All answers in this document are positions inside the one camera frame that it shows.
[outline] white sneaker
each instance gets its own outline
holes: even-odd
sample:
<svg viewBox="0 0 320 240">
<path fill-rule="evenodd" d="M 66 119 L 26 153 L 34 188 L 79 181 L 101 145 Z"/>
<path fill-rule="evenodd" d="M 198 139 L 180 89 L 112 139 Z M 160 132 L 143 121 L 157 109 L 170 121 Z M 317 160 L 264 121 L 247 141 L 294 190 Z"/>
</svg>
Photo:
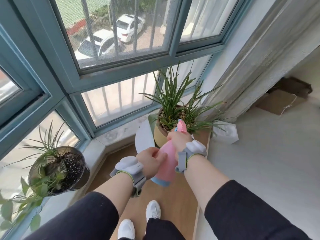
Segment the white sneaker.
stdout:
<svg viewBox="0 0 320 240">
<path fill-rule="evenodd" d="M 135 231 L 134 231 L 134 224 L 129 219 L 124 219 L 118 229 L 118 239 L 120 238 L 129 238 L 134 240 Z"/>
<path fill-rule="evenodd" d="M 148 222 L 149 218 L 161 218 L 161 209 L 157 201 L 152 200 L 146 207 L 146 221 Z"/>
</svg>

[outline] white floor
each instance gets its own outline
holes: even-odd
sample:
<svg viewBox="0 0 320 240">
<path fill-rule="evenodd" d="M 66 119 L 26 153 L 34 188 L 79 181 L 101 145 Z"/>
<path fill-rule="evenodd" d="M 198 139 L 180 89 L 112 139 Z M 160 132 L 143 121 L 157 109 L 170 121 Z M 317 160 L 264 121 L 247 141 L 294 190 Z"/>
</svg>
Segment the white floor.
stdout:
<svg viewBox="0 0 320 240">
<path fill-rule="evenodd" d="M 253 108 L 236 122 L 239 141 L 210 142 L 209 160 L 320 239 L 320 109 L 308 102 L 281 117 Z M 197 240 L 216 239 L 200 213 Z"/>
</svg>

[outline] windowsill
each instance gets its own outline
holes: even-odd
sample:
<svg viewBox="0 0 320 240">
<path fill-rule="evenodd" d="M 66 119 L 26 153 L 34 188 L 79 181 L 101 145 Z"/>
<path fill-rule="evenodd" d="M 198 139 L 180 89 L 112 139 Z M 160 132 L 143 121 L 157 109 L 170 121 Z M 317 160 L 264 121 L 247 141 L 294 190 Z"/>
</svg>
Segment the windowsill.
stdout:
<svg viewBox="0 0 320 240">
<path fill-rule="evenodd" d="M 77 191 L 69 191 L 51 197 L 40 212 L 41 225 L 45 224 L 50 219 L 64 211 L 85 194 L 101 165 L 103 164 L 106 154 L 114 152 L 123 146 L 134 143 L 134 136 L 140 124 L 147 118 L 148 114 L 116 129 L 113 129 L 90 141 L 87 147 L 83 150 L 85 161 L 90 169 L 90 178 L 88 183 Z M 28 228 L 23 235 L 23 238 L 29 234 L 30 229 Z"/>
</svg>

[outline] car windshield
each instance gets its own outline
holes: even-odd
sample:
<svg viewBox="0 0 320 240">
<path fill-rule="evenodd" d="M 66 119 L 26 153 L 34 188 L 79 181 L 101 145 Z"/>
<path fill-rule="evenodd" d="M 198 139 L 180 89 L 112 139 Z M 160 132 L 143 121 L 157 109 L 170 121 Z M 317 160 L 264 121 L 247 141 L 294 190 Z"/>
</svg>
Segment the car windshield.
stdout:
<svg viewBox="0 0 320 240">
<path fill-rule="evenodd" d="M 94 52 L 92 50 L 91 42 L 89 40 L 83 41 L 83 43 L 78 48 L 78 51 L 86 56 L 94 57 Z M 94 44 L 96 47 L 97 53 L 99 52 L 100 46 L 97 44 Z"/>
<path fill-rule="evenodd" d="M 125 22 L 122 22 L 120 20 L 117 21 L 117 27 L 118 28 L 122 28 L 122 29 L 127 29 L 129 26 L 129 24 L 125 23 Z"/>
</svg>

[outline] black pants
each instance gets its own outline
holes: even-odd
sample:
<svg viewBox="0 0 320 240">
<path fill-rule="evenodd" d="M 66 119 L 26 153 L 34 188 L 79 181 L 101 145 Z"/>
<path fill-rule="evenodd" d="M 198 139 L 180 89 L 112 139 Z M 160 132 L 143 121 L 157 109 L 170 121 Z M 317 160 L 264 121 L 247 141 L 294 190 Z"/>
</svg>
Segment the black pants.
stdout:
<svg viewBox="0 0 320 240">
<path fill-rule="evenodd" d="M 126 237 L 121 240 L 134 240 Z M 186 240 L 176 226 L 168 220 L 150 218 L 146 224 L 146 235 L 143 240 Z"/>
</svg>

